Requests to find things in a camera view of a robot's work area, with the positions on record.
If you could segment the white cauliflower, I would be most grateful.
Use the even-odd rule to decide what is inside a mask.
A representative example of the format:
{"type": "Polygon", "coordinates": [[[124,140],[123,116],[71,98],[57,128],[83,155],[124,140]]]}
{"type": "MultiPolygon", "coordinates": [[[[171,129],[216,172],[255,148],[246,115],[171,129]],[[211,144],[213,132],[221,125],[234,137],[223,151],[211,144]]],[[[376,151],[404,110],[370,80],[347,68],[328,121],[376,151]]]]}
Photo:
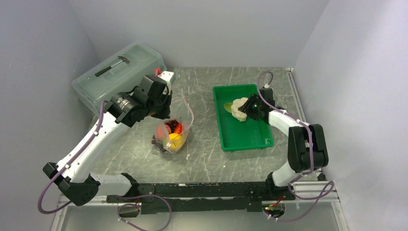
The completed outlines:
{"type": "Polygon", "coordinates": [[[228,102],[224,104],[224,109],[229,112],[235,119],[239,122],[245,122],[247,119],[247,114],[239,110],[246,102],[248,98],[242,97],[239,99],[233,100],[233,102],[228,102]]]}

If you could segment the dark red grape bunch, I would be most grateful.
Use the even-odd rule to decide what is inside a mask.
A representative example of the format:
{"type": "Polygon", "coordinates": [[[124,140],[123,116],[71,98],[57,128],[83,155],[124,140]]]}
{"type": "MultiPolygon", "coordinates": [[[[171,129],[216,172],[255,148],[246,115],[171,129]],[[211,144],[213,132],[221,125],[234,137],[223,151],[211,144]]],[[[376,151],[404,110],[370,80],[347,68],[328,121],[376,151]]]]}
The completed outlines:
{"type": "Polygon", "coordinates": [[[175,119],[172,119],[172,120],[165,122],[165,125],[170,127],[170,133],[174,133],[175,129],[179,125],[179,122],[175,119]]]}

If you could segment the pink peach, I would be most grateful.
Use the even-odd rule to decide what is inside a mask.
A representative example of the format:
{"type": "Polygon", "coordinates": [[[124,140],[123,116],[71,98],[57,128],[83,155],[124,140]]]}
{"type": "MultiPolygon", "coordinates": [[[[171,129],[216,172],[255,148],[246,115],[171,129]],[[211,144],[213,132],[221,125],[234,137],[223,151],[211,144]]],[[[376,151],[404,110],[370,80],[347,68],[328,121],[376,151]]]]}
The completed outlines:
{"type": "Polygon", "coordinates": [[[171,128],[170,128],[169,125],[166,125],[166,124],[159,125],[156,128],[155,137],[157,139],[159,139],[159,140],[162,140],[164,138],[167,138],[169,136],[169,134],[171,134],[171,133],[172,133],[172,131],[171,131],[171,128]]]}

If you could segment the clear zip top bag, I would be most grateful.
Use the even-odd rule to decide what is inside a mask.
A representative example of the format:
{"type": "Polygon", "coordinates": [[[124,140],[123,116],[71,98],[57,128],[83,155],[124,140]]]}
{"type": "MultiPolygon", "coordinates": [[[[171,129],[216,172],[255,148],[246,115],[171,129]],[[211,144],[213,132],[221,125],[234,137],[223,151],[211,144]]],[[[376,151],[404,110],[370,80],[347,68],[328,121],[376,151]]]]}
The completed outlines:
{"type": "Polygon", "coordinates": [[[186,98],[172,101],[169,118],[155,127],[152,145],[163,154],[176,154],[187,142],[193,122],[194,114],[186,98]]]}

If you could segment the red orange mango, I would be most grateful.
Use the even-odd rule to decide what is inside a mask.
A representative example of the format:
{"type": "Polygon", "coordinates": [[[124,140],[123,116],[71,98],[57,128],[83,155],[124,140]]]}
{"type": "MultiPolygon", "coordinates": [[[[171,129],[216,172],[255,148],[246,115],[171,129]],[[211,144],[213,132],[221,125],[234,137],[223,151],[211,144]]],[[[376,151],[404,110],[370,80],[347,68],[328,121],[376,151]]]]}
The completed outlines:
{"type": "Polygon", "coordinates": [[[175,127],[175,129],[174,129],[173,132],[176,133],[176,134],[181,134],[182,131],[183,131],[182,124],[181,124],[181,123],[178,123],[178,124],[176,125],[176,127],[175,127]]]}

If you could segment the orange fruit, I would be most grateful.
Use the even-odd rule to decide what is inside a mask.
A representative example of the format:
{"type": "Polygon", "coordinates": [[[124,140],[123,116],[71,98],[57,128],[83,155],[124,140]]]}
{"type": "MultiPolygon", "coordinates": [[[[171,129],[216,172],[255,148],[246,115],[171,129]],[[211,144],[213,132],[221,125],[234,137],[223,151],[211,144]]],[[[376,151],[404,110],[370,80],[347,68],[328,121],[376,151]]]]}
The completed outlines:
{"type": "Polygon", "coordinates": [[[183,137],[180,134],[171,133],[169,134],[169,142],[167,147],[171,151],[178,151],[184,144],[183,137]]]}

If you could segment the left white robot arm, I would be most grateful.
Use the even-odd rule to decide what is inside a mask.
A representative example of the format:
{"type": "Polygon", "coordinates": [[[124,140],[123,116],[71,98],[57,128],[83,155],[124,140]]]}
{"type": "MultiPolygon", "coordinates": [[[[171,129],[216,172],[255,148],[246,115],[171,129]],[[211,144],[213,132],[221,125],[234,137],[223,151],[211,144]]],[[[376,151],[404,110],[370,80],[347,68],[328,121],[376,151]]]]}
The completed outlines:
{"type": "Polygon", "coordinates": [[[96,196],[117,195],[126,202],[134,201],[139,184],[128,173],[108,176],[93,173],[93,167],[113,142],[135,123],[151,116],[170,116],[173,72],[144,76],[131,91],[118,92],[103,101],[99,119],[81,142],[57,163],[49,162],[43,172],[61,193],[77,206],[96,196]]]}

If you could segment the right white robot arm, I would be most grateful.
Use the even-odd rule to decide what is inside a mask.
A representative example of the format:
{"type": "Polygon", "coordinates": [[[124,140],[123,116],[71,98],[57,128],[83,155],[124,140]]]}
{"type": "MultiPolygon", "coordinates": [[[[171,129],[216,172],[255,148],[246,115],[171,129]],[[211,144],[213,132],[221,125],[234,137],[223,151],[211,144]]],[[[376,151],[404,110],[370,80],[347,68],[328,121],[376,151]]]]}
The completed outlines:
{"type": "Polygon", "coordinates": [[[284,186],[328,165],[323,127],[299,120],[287,110],[275,107],[272,89],[259,89],[237,110],[253,120],[262,120],[277,128],[288,138],[286,162],[270,173],[266,180],[265,193],[269,199],[278,199],[283,195],[284,186]]]}

